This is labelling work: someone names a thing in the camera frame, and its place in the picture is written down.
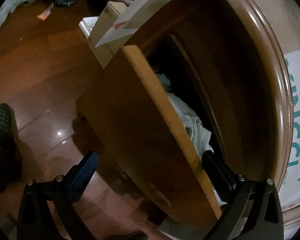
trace wooden drawer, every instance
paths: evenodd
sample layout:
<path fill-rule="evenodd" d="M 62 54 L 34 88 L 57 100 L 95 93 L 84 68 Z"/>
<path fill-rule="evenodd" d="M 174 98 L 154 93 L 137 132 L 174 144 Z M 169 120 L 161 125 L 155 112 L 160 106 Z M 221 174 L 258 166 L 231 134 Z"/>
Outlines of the wooden drawer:
<path fill-rule="evenodd" d="M 279 191 L 291 151 L 292 92 L 280 46 L 258 6 L 172 0 L 126 45 L 148 57 L 167 37 L 186 61 L 224 161 L 248 179 L 273 179 Z"/>
<path fill-rule="evenodd" d="M 210 228 L 221 215 L 181 120 L 137 46 L 119 50 L 80 110 L 138 187 L 176 222 Z"/>

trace black clamp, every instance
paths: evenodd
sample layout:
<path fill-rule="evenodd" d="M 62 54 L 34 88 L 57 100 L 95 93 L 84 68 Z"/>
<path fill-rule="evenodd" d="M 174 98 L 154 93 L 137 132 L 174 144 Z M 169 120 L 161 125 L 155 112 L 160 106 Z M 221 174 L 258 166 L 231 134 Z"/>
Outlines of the black clamp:
<path fill-rule="evenodd" d="M 246 223 L 237 240 L 283 240 L 283 218 L 278 192 L 271 179 L 265 182 L 235 175 L 212 151 L 202 155 L 202 167 L 220 199 L 227 202 L 215 226 L 204 240 L 230 240 L 249 200 L 254 200 Z"/>
<path fill-rule="evenodd" d="M 37 183 L 30 179 L 23 191 L 19 209 L 17 239 L 64 240 L 50 213 L 53 201 L 59 217 L 73 240 L 95 240 L 72 204 L 79 201 L 98 165 L 98 155 L 88 152 L 78 165 L 53 181 Z"/>

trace person's leg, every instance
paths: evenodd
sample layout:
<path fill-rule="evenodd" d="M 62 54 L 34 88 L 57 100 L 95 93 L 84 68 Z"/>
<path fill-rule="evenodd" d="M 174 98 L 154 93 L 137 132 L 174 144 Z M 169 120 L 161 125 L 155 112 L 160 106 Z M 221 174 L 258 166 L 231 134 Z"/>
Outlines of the person's leg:
<path fill-rule="evenodd" d="M 9 182 L 21 177 L 21 160 L 16 157 L 16 144 L 11 133 L 11 110 L 0 104 L 0 192 Z"/>

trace white bag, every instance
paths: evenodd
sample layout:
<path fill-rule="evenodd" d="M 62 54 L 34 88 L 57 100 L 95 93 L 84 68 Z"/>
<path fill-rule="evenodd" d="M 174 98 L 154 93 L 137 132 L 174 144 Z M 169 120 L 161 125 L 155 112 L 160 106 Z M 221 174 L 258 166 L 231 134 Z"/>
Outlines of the white bag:
<path fill-rule="evenodd" d="M 294 130 L 288 168 L 279 191 L 282 211 L 300 205 L 300 50 L 285 55 L 294 105 Z"/>

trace white towel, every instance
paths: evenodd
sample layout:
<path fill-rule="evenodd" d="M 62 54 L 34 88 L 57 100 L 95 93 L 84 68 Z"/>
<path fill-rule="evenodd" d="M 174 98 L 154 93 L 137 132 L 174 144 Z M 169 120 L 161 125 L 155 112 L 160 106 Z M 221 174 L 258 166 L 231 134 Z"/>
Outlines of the white towel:
<path fill-rule="evenodd" d="M 175 94 L 169 93 L 171 83 L 167 76 L 165 74 L 157 74 L 157 77 L 164 90 L 167 92 L 170 103 L 181 119 L 183 127 L 186 129 L 194 148 L 201 159 L 204 151 L 213 151 L 212 147 L 209 145 L 211 132 L 202 126 L 200 118 L 190 106 L 188 106 Z"/>

